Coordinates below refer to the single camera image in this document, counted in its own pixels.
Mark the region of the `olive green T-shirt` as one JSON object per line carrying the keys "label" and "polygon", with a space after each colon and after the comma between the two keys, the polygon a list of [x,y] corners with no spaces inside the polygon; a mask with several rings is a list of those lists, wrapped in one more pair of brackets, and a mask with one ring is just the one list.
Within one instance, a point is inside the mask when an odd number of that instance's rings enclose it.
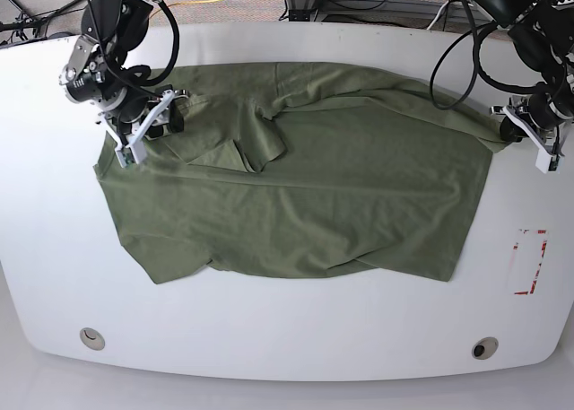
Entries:
{"label": "olive green T-shirt", "polygon": [[121,246],[156,284],[209,266],[285,279],[387,269],[446,282],[503,150],[496,120],[424,83],[333,63],[177,68],[184,128],[94,171]]}

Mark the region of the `red tape rectangle marking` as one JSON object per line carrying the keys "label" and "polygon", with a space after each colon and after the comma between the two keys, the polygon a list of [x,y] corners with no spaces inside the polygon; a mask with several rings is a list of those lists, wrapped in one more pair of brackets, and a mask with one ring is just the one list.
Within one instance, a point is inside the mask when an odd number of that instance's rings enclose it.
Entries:
{"label": "red tape rectangle marking", "polygon": [[535,292],[548,239],[549,232],[544,229],[518,230],[508,275],[508,288],[513,295],[526,296]]}

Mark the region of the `black tripod leg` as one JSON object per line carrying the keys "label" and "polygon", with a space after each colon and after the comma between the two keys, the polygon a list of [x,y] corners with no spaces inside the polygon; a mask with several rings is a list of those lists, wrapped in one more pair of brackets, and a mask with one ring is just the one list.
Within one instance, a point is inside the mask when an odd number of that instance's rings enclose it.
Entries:
{"label": "black tripod leg", "polygon": [[2,25],[44,21],[38,28],[2,32],[1,44],[77,35],[85,6],[85,0],[1,0]]}

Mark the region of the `right grey table grommet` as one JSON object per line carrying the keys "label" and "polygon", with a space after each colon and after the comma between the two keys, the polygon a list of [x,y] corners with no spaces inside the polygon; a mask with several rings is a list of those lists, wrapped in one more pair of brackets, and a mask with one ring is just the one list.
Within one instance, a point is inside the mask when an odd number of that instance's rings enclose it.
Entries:
{"label": "right grey table grommet", "polygon": [[476,360],[491,358],[499,348],[499,341],[495,337],[485,337],[479,340],[472,348],[472,356]]}

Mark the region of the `grey table grommet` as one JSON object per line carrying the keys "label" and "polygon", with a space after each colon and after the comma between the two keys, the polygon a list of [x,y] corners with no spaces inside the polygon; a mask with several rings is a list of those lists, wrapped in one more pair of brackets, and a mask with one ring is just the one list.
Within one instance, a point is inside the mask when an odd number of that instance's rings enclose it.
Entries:
{"label": "grey table grommet", "polygon": [[93,351],[102,351],[105,348],[105,339],[97,330],[84,327],[79,333],[82,343]]}
{"label": "grey table grommet", "polygon": [[479,340],[472,348],[472,356],[476,360],[491,358],[499,348],[499,341],[495,337],[485,337]]}

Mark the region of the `left grey table grommet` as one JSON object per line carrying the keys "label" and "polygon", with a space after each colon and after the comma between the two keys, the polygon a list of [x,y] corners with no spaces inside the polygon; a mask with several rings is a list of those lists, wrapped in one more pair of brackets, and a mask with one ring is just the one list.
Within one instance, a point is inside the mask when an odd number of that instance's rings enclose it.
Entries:
{"label": "left grey table grommet", "polygon": [[105,339],[97,330],[84,327],[79,333],[82,343],[93,351],[102,351],[105,348]]}

